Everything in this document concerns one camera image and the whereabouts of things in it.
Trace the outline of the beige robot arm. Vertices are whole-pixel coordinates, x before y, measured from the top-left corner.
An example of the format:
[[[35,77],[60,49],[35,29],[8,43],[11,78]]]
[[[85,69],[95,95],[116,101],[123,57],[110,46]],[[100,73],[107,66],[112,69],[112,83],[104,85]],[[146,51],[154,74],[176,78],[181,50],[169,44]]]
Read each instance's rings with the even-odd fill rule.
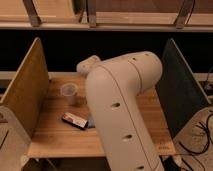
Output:
[[[160,59],[149,51],[108,60],[93,55],[76,70],[86,78],[87,105],[111,171],[164,171],[136,100],[160,80]]]

